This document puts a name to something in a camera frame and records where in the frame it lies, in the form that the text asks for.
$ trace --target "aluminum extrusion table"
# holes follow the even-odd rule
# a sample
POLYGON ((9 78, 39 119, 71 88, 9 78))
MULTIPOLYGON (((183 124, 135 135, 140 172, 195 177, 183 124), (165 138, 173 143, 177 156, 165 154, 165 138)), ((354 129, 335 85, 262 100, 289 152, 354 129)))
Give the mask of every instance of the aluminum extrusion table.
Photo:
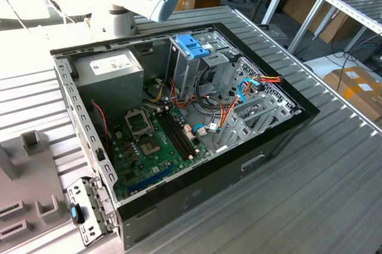
MULTIPOLYGON (((136 20, 142 33, 224 23, 321 113, 276 159, 153 233, 129 253, 360 254, 378 249, 382 242, 382 136, 378 127, 238 11, 228 7, 182 11, 161 24, 143 17, 136 20)), ((18 39, 19 51, 23 40, 27 41, 20 37, 21 32, 5 35, 8 41, 18 39)), ((84 25, 70 24, 46 27, 40 34, 47 34, 50 46, 58 47, 80 43, 70 40, 90 41, 87 32, 84 25), (74 32, 76 39, 70 37, 74 32)), ((24 68, 29 74, 22 74, 25 70, 20 68, 19 57, 24 54, 4 49, 2 62, 7 52, 7 64, 13 65, 9 70, 15 74, 12 78, 0 75, 0 136, 12 137, 25 129, 44 131, 66 188, 90 170, 65 111, 49 56, 47 52, 28 54, 24 68), (45 65, 33 66, 43 59, 45 65)), ((85 249, 78 230, 68 221, 12 253, 28 251, 122 253, 122 246, 119 237, 110 234, 85 249)))
POLYGON ((382 0, 317 0, 289 46, 288 51, 290 53, 295 51, 324 2, 331 4, 332 7, 317 28, 316 35, 325 28, 337 9, 363 25, 363 28, 349 43, 345 51, 351 49, 366 29, 371 29, 376 34, 382 33, 382 0))

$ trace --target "red cable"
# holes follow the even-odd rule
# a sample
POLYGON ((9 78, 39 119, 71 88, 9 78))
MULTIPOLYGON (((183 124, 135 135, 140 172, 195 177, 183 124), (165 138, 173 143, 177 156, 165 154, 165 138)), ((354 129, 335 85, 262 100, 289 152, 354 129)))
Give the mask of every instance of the red cable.
POLYGON ((91 101, 91 104, 93 104, 94 106, 96 106, 97 109, 99 110, 99 112, 101 113, 101 116, 102 116, 102 119, 103 119, 103 123, 104 123, 104 127, 105 127, 105 135, 106 135, 106 151, 108 152, 108 151, 109 151, 109 134, 107 133, 107 124, 106 124, 105 113, 103 113, 103 110, 101 109, 101 107, 98 106, 95 102, 91 101))

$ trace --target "open computer tower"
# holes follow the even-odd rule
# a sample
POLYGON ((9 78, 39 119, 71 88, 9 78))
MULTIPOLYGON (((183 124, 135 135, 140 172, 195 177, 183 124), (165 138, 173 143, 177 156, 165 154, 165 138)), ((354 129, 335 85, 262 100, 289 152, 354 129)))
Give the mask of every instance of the open computer tower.
POLYGON ((94 177, 68 188, 85 245, 127 249, 274 158, 319 110, 223 24, 51 51, 94 177))

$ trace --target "ram slot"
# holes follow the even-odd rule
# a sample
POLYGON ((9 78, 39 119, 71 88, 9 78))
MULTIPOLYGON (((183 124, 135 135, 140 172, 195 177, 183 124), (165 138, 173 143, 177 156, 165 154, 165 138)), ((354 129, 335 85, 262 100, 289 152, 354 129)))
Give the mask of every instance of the ram slot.
POLYGON ((183 160, 188 160, 189 156, 196 155, 189 140, 179 129, 177 122, 170 114, 161 113, 157 115, 157 120, 183 160))

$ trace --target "white label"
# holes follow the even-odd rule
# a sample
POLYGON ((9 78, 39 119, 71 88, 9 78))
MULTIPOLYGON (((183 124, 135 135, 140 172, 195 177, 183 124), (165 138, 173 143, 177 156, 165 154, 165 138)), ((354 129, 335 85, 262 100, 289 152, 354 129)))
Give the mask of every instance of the white label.
POLYGON ((348 77, 350 77, 350 78, 352 78, 352 79, 360 78, 360 77, 358 76, 358 74, 355 73, 354 71, 348 71, 348 72, 345 72, 345 73, 348 75, 348 77))
POLYGON ((366 83, 358 84, 358 86, 360 86, 362 88, 362 90, 364 90, 364 91, 372 91, 372 88, 370 87, 370 85, 368 85, 366 83))
POLYGON ((95 75, 101 75, 121 70, 127 67, 131 67, 132 65, 133 64, 129 61, 129 58, 125 54, 98 59, 90 62, 90 67, 93 69, 95 75))
POLYGON ((204 49, 210 49, 212 48, 212 45, 211 44, 205 44, 202 46, 204 49))

